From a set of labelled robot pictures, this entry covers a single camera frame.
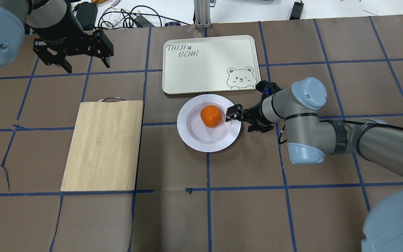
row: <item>robotic arm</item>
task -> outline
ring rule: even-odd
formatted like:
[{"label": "robotic arm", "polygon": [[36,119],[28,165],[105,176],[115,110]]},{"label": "robotic arm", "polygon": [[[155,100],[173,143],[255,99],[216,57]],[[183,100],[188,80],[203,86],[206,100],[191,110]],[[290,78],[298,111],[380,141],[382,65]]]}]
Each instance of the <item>robotic arm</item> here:
[{"label": "robotic arm", "polygon": [[240,104],[228,108],[226,121],[246,121],[251,124],[248,132],[264,133],[284,120],[292,163],[322,163],[326,154],[358,153],[403,176],[403,128],[379,120],[319,121],[317,110],[325,105],[327,94],[315,78],[295,82],[288,89],[261,81],[256,89],[262,93],[261,101],[249,109]]},{"label": "robotic arm", "polygon": [[69,0],[0,0],[0,67],[16,58],[25,23],[40,36],[34,41],[34,52],[46,65],[56,64],[71,73],[66,56],[86,54],[110,67],[113,44],[102,30],[83,32]]}]

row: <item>white plate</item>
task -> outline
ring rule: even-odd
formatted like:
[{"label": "white plate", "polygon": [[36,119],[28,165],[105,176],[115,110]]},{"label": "white plate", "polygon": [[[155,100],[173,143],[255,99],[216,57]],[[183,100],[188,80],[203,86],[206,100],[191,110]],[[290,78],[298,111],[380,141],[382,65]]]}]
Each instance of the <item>white plate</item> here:
[{"label": "white plate", "polygon": [[261,81],[256,45],[248,35],[169,40],[163,50],[166,94],[254,90]]},{"label": "white plate", "polygon": [[[214,105],[222,112],[222,123],[215,128],[206,127],[200,118],[200,111],[208,105]],[[179,111],[176,121],[181,139],[189,147],[206,153],[230,146],[242,125],[240,121],[225,122],[226,111],[232,105],[230,100],[216,94],[202,94],[190,99]]]}]

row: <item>brown table surface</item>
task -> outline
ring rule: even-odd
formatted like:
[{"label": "brown table surface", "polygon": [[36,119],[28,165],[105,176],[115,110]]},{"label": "brown table surface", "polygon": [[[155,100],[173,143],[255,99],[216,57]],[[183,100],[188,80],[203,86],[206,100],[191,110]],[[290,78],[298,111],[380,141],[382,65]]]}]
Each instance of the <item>brown table surface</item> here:
[{"label": "brown table surface", "polygon": [[[217,153],[178,136],[179,109],[197,94],[163,93],[163,44],[243,34],[256,42],[262,79],[325,84],[322,118],[403,126],[403,16],[109,30],[112,67],[74,56],[72,74],[39,61],[27,36],[0,68],[10,182],[9,191],[0,168],[0,251],[359,251],[368,210],[403,190],[402,177],[350,154],[295,166],[277,131],[242,131]],[[260,98],[220,94],[244,107]],[[61,193],[80,102],[113,96],[145,102],[136,190]]]}]

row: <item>white rectangular tray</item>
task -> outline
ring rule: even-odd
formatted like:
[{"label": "white rectangular tray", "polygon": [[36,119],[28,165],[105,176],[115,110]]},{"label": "white rectangular tray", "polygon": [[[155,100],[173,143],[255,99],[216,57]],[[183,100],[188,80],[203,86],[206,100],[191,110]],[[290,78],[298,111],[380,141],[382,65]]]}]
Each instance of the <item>white rectangular tray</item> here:
[{"label": "white rectangular tray", "polygon": [[259,81],[256,46],[251,36],[190,38],[164,44],[166,94],[251,90]]}]

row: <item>bear face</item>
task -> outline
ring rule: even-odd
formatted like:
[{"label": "bear face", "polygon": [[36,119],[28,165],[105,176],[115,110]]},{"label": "bear face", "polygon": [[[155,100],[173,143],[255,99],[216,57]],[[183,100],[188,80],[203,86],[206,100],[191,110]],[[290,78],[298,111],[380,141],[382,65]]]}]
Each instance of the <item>bear face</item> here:
[{"label": "bear face", "polygon": [[228,68],[228,80],[227,85],[231,89],[241,89],[254,87],[257,83],[256,78],[253,75],[254,69],[252,67],[245,67],[245,69]]}]

